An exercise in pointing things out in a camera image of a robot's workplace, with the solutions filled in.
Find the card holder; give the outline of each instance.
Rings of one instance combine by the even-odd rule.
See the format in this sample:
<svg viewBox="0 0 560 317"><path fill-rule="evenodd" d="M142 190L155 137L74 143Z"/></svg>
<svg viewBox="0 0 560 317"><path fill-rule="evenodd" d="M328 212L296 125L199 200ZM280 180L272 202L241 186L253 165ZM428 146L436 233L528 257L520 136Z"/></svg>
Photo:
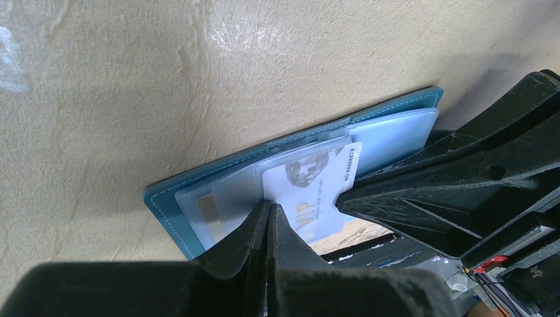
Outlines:
<svg viewBox="0 0 560 317"><path fill-rule="evenodd" d="M200 211L201 206L193 208L198 208L203 218L208 213L216 214L216 217L211 219L213 222L208 223L208 226L217 227L220 223L225 234L228 234L241 225L255 204L265 198L262 183L264 171L351 142L361 142L362 159L357 165L357 176L362 176L422 149L437 115L436 108L408 110L354 123L339 130L318 133L313 138L305 137L299 143L291 145L294 147L303 144L296 149L288 149L290 146L285 145L283 151L279 151L278 154L259 160L213 182L211 190L206 188L204 191L204 195L207 195L205 205L208 209ZM204 228L193 229L196 232L207 232ZM201 241L203 240L198 233L197 236ZM213 245L203 241L202 243L206 249Z"/></svg>
<svg viewBox="0 0 560 317"><path fill-rule="evenodd" d="M151 184L144 192L144 202L167 230L168 234L185 254L187 259L191 260L202 254L205 248L181 210L178 200L175 197L176 192L192 185L202 183L202 181L213 178L218 174L224 173L229 175L232 172L239 171L241 168L245 167L243 166L244 162L248 160L252 161L253 158L260 160L270 156L271 153L275 151L284 151L286 148L290 147L287 145L293 146L295 144L302 146L309 140L313 140L315 135L325 131L340 130L340 128L343 127L351 127L355 123L406 110L435 108L442 94L443 91L438 87L425 88L375 106L370 106L338 120L317 125L316 127L304 129L250 147L246 150Z"/></svg>

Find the white card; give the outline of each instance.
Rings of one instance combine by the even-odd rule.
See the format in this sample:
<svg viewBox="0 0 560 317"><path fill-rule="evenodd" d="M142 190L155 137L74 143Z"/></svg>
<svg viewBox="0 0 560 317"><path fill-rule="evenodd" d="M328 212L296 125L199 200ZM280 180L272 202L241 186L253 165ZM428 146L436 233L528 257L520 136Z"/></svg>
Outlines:
<svg viewBox="0 0 560 317"><path fill-rule="evenodd" d="M361 149L361 142L351 143L263 173L265 199L282 205L290 226L307 243L342 230L346 215L334 203L352 188Z"/></svg>

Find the teal wallet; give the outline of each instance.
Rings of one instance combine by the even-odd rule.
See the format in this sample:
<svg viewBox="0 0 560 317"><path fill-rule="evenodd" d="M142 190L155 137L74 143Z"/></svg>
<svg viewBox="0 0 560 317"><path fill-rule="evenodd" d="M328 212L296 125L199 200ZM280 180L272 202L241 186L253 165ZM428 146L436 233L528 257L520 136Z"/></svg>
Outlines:
<svg viewBox="0 0 560 317"><path fill-rule="evenodd" d="M362 143L356 177L365 176L422 149L442 95L438 87L425 88L250 147L151 184L144 202L192 260L234 230L262 198L253 165L307 146L350 140ZM209 195L220 214L192 213ZM245 198L241 203L230 199L239 195Z"/></svg>

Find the stucco wall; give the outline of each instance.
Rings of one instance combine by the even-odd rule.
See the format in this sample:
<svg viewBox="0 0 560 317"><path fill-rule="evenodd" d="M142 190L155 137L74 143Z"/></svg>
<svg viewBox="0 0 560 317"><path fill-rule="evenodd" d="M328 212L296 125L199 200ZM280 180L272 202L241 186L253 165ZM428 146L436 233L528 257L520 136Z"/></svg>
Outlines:
<svg viewBox="0 0 560 317"><path fill-rule="evenodd" d="M440 85L560 71L560 2L0 0L0 302L49 260L180 259L149 183Z"/></svg>

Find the wallet stitching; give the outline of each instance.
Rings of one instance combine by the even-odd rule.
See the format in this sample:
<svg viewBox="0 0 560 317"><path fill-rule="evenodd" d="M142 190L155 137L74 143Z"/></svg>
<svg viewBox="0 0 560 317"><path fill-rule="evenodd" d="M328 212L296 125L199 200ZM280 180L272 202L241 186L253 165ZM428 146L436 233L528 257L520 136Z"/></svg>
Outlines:
<svg viewBox="0 0 560 317"><path fill-rule="evenodd" d="M405 102L401 102L400 104L396 104L396 105L391 106L391 107L389 107L389 108L387 108L387 109L378 110L378 111L376 111L376 112L373 112L372 114L370 114L370 115L368 115L368 116L366 116L366 117L364 117L364 118L362 118L362 119L360 119L360 120L357 120L355 123L361 122L361 121L364 121L364 120L367 120L367 119L369 119L369 118L371 118L371 117L373 117L373 116L375 116L375 115L377 115L377 114L382 114L382 113L385 112L385 111L388 111L388 110L397 108L397 107L402 106L402 105L404 105L404 104L409 104L410 102L413 102L413 101L416 101L416 100L420 100L420 99L424 99L424 98L426 98L426 97L431 97L431 96L437 97L438 95L437 95L437 94L426 94L426 95L424 95L424 96L420 96L420 97L417 97L417 98L414 98L414 99L411 99L411 100L408 100L408 101L405 101ZM438 101L438 98L435 98L435 99L434 99L434 103L433 103L433 105L432 105L432 108L436 105L437 101ZM342 125L345 125L345 124L347 124L347 122L341 122L341 123L339 123L339 124L335 124L335 125L333 125L333 126L330 126L329 129L334 129L334 128L340 127L340 126L342 126ZM298 138L296 138L296 139L289 139L289 140L286 140L286 141L284 141L284 142L282 142L282 143L279 143L278 145L282 145L282 144L285 144L285 143L288 143L288 142L292 142L292 141L297 141L297 140L302 139L302 138L304 138L304 137L308 137L308 136L310 136L310 135L315 135L315 134L321 133L321 132L323 132L323 130L319 130L319 131L314 132L314 133L311 133L311 134L309 134L309 135L302 135L301 137L298 137ZM268 151L270 151L270 150L271 150L271 149L268 149L268 150L259 152L259 153L255 154L255 155L250 156L250 157L246 157L246 158L244 158L244 159L242 159L242 160L238 160L238 161L233 162L233 163L231 163L231 164L228 164L228 165L226 165L226 166L222 166L222 167L220 167L220 168L218 168L218 169L216 169L216 170L212 170L211 172L208 172L208 173L206 173L206 174L204 174L204 175L198 176L198 177L193 178L193 179L191 179L191 180L187 180L187 181L182 182L182 183L180 183L180 184L177 184L177 185L175 185L175 186L169 187L168 189L166 189L166 190L164 190L164 191L162 191L162 192L159 192L158 194L155 194L155 195L153 195L153 196L150 198L150 201L152 202L152 205L154 205L154 207L156 207L157 211L159 211L159 213L161 214L161 216L163 217L163 219L165 220L165 222L167 222L167 224L169 225L169 227L171 228L171 230L173 230L173 233L177 236L177 238L179 238L179 241L180 241L181 244L185 247L185 249L187 250L187 252L189 252L189 254L190 254L191 257L194 258L193 254L190 252L189 248L187 247L187 245L186 245L185 242L183 241L183 238L181 238L181 236L177 233L177 231L175 231L175 228L171 225L171 223L169 222L169 220L167 219L167 217L165 217L165 214L163 213L163 211L161 211L161 209L159 209L158 205L156 205L156 203L155 203L155 201L154 201L154 198L155 198L156 196L158 196L158 195L160 195L160 194L163 194L163 193L165 193L165 192L168 192L168 191L170 191L170 190L172 190L172 189L174 189L174 188L177 188L177 187L179 187L179 186L183 186L184 184L187 184L187 183L189 183L189 182L194 182L195 180L197 180L197 179L199 179L199 178L202 178L202 177L204 177L204 176L206 176L206 175L208 175L208 174L212 174L212 173L214 173L214 172L218 172L218 171L220 171L220 170L223 170L224 168L228 168L228 167L230 167L230 166L232 166L232 165L235 165L235 164L237 164L237 163L243 162L244 160L251 159L251 158L253 158L253 157L256 157L257 155L266 153L266 152L268 152Z"/></svg>

